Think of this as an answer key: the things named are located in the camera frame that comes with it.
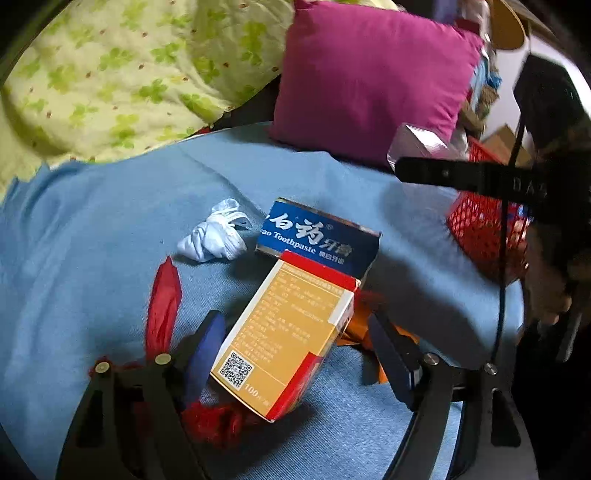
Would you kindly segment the orange plastic wrapper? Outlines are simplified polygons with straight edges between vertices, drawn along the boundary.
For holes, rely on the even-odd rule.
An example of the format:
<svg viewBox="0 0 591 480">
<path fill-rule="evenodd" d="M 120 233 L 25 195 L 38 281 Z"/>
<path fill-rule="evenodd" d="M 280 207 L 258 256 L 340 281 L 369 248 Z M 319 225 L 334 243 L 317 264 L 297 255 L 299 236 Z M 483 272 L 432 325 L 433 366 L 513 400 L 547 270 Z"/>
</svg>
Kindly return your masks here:
<svg viewBox="0 0 591 480">
<path fill-rule="evenodd" d="M 339 338 L 335 340 L 335 345 L 359 347 L 363 352 L 373 352 L 374 357 L 377 359 L 372 340 L 370 340 L 369 320 L 370 315 L 376 313 L 384 303 L 385 297 L 379 293 L 363 289 L 356 291 L 355 299 L 353 300 L 352 318 L 339 335 Z M 394 324 L 394 327 L 399 334 L 412 339 L 416 345 L 419 344 L 419 336 L 405 330 L 399 325 Z M 378 360 L 376 367 L 370 367 L 370 384 L 385 384 L 388 382 L 386 372 Z"/>
</svg>

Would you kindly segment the red mesh basket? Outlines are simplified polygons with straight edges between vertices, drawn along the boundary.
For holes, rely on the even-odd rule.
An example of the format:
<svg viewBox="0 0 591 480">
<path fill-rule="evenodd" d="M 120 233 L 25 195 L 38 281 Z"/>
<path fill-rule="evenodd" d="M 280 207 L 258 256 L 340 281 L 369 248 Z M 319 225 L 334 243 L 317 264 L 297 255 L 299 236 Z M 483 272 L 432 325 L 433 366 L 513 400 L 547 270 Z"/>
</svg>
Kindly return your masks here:
<svg viewBox="0 0 591 480">
<path fill-rule="evenodd" d="M 461 192 L 447 215 L 447 226 L 477 269 L 491 281 L 499 281 L 501 208 L 498 199 Z M 508 205 L 505 283 L 510 285 L 526 271 L 526 232 L 530 219 L 522 205 Z"/>
</svg>

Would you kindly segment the orange medicine box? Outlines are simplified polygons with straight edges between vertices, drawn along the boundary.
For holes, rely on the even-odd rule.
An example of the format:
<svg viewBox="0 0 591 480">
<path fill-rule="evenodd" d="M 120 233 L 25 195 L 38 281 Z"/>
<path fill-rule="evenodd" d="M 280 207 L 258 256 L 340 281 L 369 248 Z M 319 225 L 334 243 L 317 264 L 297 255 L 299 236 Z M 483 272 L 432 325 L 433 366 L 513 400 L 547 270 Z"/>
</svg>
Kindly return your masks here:
<svg viewBox="0 0 591 480">
<path fill-rule="evenodd" d="M 353 317 L 360 281 L 284 251 L 221 344 L 211 376 L 273 423 L 296 408 Z"/>
</svg>

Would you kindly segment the red plastic bag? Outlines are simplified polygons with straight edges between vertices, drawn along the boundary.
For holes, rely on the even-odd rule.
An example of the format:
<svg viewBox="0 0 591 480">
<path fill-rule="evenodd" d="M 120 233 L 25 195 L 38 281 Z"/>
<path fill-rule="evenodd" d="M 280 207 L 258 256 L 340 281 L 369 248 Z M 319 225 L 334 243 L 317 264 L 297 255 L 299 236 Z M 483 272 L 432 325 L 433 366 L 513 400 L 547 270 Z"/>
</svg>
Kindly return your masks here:
<svg viewBox="0 0 591 480">
<path fill-rule="evenodd" d="M 167 258 L 156 272 L 145 325 L 145 356 L 153 361 L 169 351 L 172 333 L 182 299 L 177 268 Z M 190 440 L 219 450 L 238 448 L 243 434 L 256 425 L 257 418 L 236 401 L 206 405 L 200 401 L 221 343 L 225 337 L 225 319 L 217 311 L 204 339 L 189 348 L 188 358 L 177 363 L 181 370 L 178 395 L 181 422 Z"/>
</svg>

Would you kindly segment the blue blanket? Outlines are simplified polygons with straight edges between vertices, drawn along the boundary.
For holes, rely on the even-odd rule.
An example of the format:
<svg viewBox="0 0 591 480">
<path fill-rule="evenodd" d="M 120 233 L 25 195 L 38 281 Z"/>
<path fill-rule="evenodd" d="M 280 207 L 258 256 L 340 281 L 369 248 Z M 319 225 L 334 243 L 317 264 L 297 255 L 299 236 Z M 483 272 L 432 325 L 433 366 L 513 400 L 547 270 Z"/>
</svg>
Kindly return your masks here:
<svg viewBox="0 0 591 480">
<path fill-rule="evenodd" d="M 216 309 L 242 313 L 273 258 L 253 251 L 277 197 L 382 232 L 367 288 L 389 317 L 479 368 L 493 348 L 498 287 L 392 174 L 270 142 L 266 126 L 211 133 L 115 164 L 69 162 L 14 182 L 1 203 L 1 424 L 38 479 L 53 479 L 95 360 L 144 354 L 158 266 L 226 198 L 252 219 L 249 251 L 204 264 L 174 258 L 182 302 L 174 342 Z M 380 479 L 410 412 L 370 359 L 332 349 L 304 401 L 228 453 L 205 454 L 213 479 Z"/>
</svg>

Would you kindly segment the green floral quilt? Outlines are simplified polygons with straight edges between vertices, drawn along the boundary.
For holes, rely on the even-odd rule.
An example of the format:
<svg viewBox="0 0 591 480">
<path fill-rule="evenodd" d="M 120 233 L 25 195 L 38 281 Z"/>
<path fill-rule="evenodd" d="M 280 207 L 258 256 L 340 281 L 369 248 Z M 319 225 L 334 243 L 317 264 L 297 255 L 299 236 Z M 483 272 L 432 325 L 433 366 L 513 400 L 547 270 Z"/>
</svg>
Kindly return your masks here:
<svg viewBox="0 0 591 480">
<path fill-rule="evenodd" d="M 1 187 L 270 120 L 290 1 L 72 1 L 1 84 Z"/>
</svg>

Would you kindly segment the blue toothpaste box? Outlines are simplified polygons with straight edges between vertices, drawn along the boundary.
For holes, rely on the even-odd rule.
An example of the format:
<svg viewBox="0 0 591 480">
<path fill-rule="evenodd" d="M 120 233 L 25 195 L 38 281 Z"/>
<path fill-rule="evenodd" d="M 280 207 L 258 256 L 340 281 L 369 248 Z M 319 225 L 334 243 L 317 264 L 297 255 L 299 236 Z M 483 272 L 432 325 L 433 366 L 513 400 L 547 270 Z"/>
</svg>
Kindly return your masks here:
<svg viewBox="0 0 591 480">
<path fill-rule="evenodd" d="M 263 221 L 256 250 L 276 258 L 288 250 L 363 282 L 380 239 L 365 226 L 280 197 Z"/>
</svg>

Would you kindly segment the magenta pillow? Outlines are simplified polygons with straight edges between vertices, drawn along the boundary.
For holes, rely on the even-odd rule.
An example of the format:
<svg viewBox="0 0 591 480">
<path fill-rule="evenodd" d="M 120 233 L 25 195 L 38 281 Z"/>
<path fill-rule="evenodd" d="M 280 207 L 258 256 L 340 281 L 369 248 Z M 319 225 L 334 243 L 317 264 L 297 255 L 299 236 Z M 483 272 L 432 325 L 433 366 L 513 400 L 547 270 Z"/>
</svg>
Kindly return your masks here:
<svg viewBox="0 0 591 480">
<path fill-rule="evenodd" d="M 448 141 L 480 36 L 401 11 L 297 1 L 270 137 L 383 165 L 403 124 Z"/>
</svg>

